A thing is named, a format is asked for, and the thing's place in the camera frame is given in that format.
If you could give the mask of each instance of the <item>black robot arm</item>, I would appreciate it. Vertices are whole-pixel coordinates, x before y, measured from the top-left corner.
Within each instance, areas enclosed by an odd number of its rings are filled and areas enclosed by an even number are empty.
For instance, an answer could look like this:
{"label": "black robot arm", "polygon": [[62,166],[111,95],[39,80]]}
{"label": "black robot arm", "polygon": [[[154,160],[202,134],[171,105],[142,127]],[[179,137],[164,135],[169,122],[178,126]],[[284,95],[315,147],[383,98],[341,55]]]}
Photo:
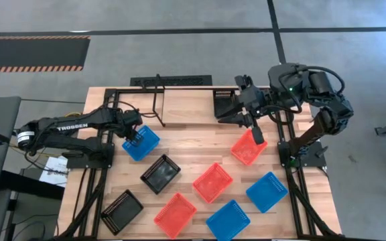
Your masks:
{"label": "black robot arm", "polygon": [[[340,90],[333,89],[326,72],[340,80]],[[261,144],[264,139],[256,119],[269,115],[274,120],[272,114],[279,110],[291,114],[300,113],[303,102],[320,107],[320,112],[314,118],[314,125],[301,137],[289,142],[292,155],[298,156],[304,154],[308,147],[323,135],[338,134],[353,115],[349,101],[342,95],[344,82],[332,70],[299,64],[281,64],[272,67],[268,75],[270,89],[267,90],[254,86],[249,76],[235,77],[240,94],[234,96],[233,103],[216,116],[218,122],[252,127],[255,142]],[[247,111],[246,114],[241,112],[243,108]]]}
{"label": "black robot arm", "polygon": [[120,138],[133,140],[137,134],[135,127],[141,124],[141,114],[137,109],[122,111],[120,108],[99,107],[79,116],[33,120],[16,130],[17,145],[30,155],[44,147],[68,149],[69,152],[62,154],[68,159],[68,168],[100,167],[103,165],[99,163],[112,160],[114,145],[102,143],[99,137],[77,139],[65,135],[66,132],[91,127],[113,131]]}

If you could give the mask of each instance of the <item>white paper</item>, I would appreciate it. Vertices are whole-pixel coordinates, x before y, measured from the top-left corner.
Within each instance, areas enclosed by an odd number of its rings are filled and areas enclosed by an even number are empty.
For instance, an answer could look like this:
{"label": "white paper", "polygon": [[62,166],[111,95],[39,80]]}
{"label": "white paper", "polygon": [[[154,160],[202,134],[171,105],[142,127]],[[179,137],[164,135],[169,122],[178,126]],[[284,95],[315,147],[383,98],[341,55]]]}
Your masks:
{"label": "white paper", "polygon": [[[46,169],[61,171],[67,173],[66,168],[67,159],[65,157],[49,157],[46,164]],[[45,181],[46,183],[58,184],[60,187],[65,187],[67,176],[60,173],[54,173],[51,171],[43,171],[40,177],[40,181]]]}

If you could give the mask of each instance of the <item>table leg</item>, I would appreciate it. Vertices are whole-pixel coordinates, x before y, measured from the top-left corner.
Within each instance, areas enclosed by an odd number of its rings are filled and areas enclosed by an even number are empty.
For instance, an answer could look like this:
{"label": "table leg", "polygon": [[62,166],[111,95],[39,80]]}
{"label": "table leg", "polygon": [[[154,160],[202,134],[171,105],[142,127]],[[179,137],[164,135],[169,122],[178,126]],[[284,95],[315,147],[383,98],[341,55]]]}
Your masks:
{"label": "table leg", "polygon": [[28,193],[40,197],[62,200],[64,188],[43,181],[34,180],[19,174],[2,171],[0,189],[10,189],[21,193]]}

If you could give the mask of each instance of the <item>black and orange striped floor mat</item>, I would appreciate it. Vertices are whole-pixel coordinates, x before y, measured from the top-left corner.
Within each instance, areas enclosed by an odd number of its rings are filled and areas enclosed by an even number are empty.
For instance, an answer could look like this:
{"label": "black and orange striped floor mat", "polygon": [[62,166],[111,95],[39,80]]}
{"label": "black and orange striped floor mat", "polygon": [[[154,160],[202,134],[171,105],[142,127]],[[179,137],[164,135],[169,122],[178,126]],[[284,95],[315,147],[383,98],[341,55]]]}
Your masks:
{"label": "black and orange striped floor mat", "polygon": [[81,71],[90,36],[0,37],[0,72]]}

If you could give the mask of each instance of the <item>hazard stripe tape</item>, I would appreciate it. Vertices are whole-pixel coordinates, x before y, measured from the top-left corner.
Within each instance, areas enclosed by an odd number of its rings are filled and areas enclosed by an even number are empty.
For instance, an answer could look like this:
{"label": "hazard stripe tape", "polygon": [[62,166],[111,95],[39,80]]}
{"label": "hazard stripe tape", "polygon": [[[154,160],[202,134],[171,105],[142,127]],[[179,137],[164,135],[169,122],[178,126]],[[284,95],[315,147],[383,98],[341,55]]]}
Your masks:
{"label": "hazard stripe tape", "polygon": [[83,66],[0,66],[0,73],[81,71]]}
{"label": "hazard stripe tape", "polygon": [[0,37],[0,40],[35,40],[35,39],[90,39],[90,36],[22,36]]}

